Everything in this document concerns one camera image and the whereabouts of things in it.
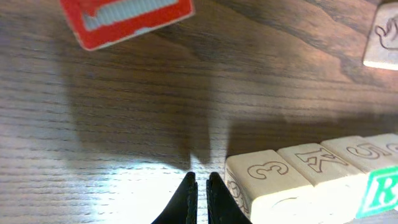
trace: row of blocks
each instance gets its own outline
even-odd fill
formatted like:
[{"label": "row of blocks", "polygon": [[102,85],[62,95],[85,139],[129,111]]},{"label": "row of blocks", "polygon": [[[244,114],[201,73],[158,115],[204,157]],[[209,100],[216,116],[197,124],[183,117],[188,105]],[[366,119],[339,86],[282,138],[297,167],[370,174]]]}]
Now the row of blocks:
[{"label": "row of blocks", "polygon": [[225,183],[254,223],[346,223],[398,201],[398,135],[350,136],[226,160]]}]

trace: engraved letter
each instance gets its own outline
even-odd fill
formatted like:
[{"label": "engraved letter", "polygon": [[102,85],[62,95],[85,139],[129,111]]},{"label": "engraved letter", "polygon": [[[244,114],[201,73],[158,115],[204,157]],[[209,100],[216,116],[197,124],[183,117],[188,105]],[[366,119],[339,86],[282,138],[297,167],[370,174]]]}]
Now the engraved letter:
[{"label": "engraved letter", "polygon": [[369,193],[366,200],[368,210],[395,205],[398,202],[398,175],[376,177]]},{"label": "engraved letter", "polygon": [[313,152],[296,153],[295,155],[318,173],[322,172],[322,162],[335,162],[344,166],[348,166],[345,161],[333,155],[324,148],[320,148],[319,150]]}]

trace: green block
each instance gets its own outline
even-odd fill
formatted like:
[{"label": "green block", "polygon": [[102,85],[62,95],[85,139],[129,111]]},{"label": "green block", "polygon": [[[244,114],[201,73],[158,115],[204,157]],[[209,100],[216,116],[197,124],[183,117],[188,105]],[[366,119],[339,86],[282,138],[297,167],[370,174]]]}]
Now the green block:
[{"label": "green block", "polygon": [[372,171],[356,218],[392,210],[398,202],[398,166]]}]

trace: wooden block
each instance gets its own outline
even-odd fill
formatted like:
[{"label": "wooden block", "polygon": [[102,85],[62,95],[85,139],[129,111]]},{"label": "wooden block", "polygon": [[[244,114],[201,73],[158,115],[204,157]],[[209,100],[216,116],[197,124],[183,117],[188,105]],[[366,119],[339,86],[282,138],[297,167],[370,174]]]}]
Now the wooden block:
[{"label": "wooden block", "polygon": [[380,134],[377,136],[370,136],[365,138],[377,147],[384,149],[385,151],[391,152],[398,165],[398,135],[396,134]]},{"label": "wooden block", "polygon": [[305,222],[308,206],[301,199],[313,187],[275,151],[231,156],[225,176],[235,201],[254,224]]},{"label": "wooden block", "polygon": [[398,2],[377,10],[363,63],[369,67],[398,70]]},{"label": "wooden block", "polygon": [[393,209],[398,202],[398,166],[390,150],[350,136],[321,142],[331,152],[368,176],[366,191],[356,218]]},{"label": "wooden block", "polygon": [[278,154],[315,187],[309,201],[318,219],[346,223],[354,219],[367,178],[358,168],[315,143],[279,149]]},{"label": "wooden block", "polygon": [[391,152],[377,147],[360,136],[326,140],[321,142],[321,145],[365,174],[396,164]]}]

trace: wooden table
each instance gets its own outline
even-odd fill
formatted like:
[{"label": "wooden table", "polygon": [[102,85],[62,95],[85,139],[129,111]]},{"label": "wooden table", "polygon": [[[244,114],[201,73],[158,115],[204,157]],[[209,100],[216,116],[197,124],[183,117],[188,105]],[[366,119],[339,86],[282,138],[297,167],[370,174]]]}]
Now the wooden table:
[{"label": "wooden table", "polygon": [[196,0],[85,52],[57,1],[2,0],[0,223],[150,223],[189,170],[206,223],[227,155],[397,131],[398,73],[361,63],[380,2]]}]

